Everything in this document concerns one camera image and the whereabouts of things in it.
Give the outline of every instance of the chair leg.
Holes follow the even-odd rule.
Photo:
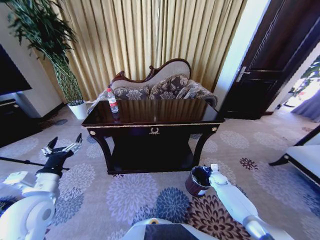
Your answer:
[[[277,166],[277,165],[283,165],[287,164],[289,162],[289,155],[285,154],[283,155],[278,161],[274,161],[269,163],[270,166]]]

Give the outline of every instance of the carpet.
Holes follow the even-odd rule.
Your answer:
[[[47,240],[117,240],[134,223],[151,217],[188,223],[222,240],[251,239],[231,218],[213,188],[201,198],[187,192],[189,172],[107,175],[102,150],[81,123],[64,107],[42,123],[42,132],[0,149],[3,157],[45,163],[41,148],[50,140],[58,136],[57,146],[63,147],[82,133],[82,148],[64,165],[70,170],[61,178],[56,217],[47,229]],[[259,120],[227,119],[204,145],[200,164],[218,163],[221,172],[253,202],[267,223],[284,229],[296,240],[318,239],[320,188],[291,164],[268,165],[316,126],[285,107]],[[191,135],[193,151],[199,137]],[[112,139],[106,140],[112,150]],[[135,156],[128,161],[135,161]],[[35,173],[39,169],[6,161],[0,166],[1,181],[13,172]],[[0,185],[2,211],[18,199],[19,191]]]

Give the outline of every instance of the loveseat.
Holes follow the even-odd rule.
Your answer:
[[[201,84],[190,79],[191,67],[181,58],[167,61],[159,68],[150,66],[150,73],[143,80],[131,80],[119,72],[110,87],[118,100],[142,99],[204,99],[213,108],[218,98]],[[107,90],[87,110],[89,114],[101,100],[107,99]]]

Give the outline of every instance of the white flower pot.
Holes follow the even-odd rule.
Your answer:
[[[87,117],[87,105],[85,102],[77,106],[69,106],[68,104],[68,107],[71,109],[77,119],[81,120]]]

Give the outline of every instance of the table top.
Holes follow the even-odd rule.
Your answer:
[[[99,101],[83,121],[84,127],[222,123],[223,117],[203,99],[118,100],[112,113],[108,101]]]

